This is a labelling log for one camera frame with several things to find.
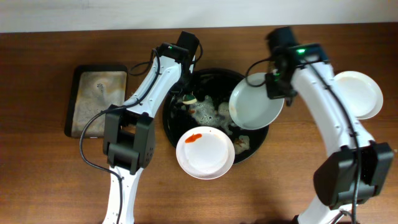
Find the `yellow green sponge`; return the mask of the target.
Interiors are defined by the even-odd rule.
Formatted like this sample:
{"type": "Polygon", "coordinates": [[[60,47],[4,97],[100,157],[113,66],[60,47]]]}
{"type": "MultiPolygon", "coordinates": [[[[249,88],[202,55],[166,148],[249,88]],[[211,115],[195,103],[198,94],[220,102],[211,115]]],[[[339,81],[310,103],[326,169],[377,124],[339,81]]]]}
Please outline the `yellow green sponge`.
{"type": "Polygon", "coordinates": [[[185,105],[192,105],[197,102],[197,98],[193,94],[186,94],[182,97],[182,103],[185,105]]]}

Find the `pale blue plate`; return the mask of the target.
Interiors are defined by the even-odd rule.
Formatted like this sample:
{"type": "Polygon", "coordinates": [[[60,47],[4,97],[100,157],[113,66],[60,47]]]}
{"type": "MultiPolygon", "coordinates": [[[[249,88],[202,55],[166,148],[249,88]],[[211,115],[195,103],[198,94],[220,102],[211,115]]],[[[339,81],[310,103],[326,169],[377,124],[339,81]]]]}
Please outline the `pale blue plate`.
{"type": "Polygon", "coordinates": [[[280,114],[284,99],[270,100],[266,86],[249,86],[244,78],[229,98],[229,114],[242,129],[257,130],[270,125],[280,114]]]}

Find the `pink white plate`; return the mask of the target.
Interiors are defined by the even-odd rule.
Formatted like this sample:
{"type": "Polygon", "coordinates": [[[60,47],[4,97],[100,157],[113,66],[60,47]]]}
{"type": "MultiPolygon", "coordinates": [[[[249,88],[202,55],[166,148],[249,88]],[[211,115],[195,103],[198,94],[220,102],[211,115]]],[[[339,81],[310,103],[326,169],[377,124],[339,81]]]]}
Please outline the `pink white plate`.
{"type": "Polygon", "coordinates": [[[227,173],[235,158],[230,138],[219,129],[199,126],[178,140],[176,158],[190,176],[201,180],[217,179],[227,173]]]}

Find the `cream white plate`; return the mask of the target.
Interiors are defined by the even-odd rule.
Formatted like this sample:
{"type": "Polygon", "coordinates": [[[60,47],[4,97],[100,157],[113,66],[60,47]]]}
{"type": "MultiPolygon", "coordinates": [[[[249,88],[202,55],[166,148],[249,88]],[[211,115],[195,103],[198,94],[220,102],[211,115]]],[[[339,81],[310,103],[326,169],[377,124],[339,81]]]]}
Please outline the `cream white plate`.
{"type": "Polygon", "coordinates": [[[334,79],[355,117],[369,119],[380,112],[384,98],[372,78],[361,72],[345,71],[334,79]]]}

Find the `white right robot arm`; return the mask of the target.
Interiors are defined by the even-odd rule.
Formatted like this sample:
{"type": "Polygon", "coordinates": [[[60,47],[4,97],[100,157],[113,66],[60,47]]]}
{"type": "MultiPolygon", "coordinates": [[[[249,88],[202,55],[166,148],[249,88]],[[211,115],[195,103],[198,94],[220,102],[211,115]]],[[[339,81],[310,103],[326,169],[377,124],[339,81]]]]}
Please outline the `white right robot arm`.
{"type": "Polygon", "coordinates": [[[268,96],[300,95],[325,143],[327,160],[315,171],[316,196],[293,223],[356,223],[356,207],[378,196],[392,165],[388,143],[376,142],[349,110],[333,67],[319,44],[271,44],[275,73],[266,75],[268,96]]]}

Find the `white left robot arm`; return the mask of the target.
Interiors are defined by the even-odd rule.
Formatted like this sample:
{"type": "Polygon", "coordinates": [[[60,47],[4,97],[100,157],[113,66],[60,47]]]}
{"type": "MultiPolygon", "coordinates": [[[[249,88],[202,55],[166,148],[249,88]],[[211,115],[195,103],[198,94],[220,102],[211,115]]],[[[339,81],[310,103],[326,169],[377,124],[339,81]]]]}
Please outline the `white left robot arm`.
{"type": "Polygon", "coordinates": [[[140,176],[155,148],[154,118],[164,98],[184,92],[202,54],[200,43],[168,44],[152,50],[144,62],[145,76],[133,95],[121,106],[110,106],[105,118],[103,153],[111,176],[105,223],[134,223],[134,202],[140,176]]]}

